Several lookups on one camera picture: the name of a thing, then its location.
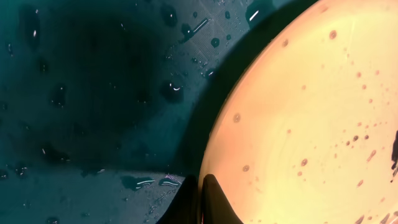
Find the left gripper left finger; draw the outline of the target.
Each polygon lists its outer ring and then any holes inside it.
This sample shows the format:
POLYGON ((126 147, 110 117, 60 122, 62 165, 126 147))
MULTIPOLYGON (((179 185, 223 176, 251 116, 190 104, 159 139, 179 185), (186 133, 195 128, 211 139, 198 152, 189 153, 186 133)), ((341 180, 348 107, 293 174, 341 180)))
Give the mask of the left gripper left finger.
POLYGON ((182 182, 174 199, 157 224, 197 224, 198 183, 193 175, 182 182))

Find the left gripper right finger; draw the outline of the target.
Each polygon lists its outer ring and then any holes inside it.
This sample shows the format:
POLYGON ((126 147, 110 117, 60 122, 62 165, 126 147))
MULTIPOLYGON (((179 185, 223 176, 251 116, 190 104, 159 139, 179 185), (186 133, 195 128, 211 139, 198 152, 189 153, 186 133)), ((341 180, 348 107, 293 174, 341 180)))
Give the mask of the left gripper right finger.
POLYGON ((203 224, 243 224, 213 174, 203 179, 201 212, 203 224))

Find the yellow plate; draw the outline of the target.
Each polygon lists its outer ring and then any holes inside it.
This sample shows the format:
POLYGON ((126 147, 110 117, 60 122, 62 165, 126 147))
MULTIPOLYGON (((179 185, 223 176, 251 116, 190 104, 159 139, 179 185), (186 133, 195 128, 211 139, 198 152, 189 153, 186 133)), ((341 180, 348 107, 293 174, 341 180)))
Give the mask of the yellow plate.
POLYGON ((244 223, 396 223, 397 0, 322 0, 245 71, 210 134, 244 223))

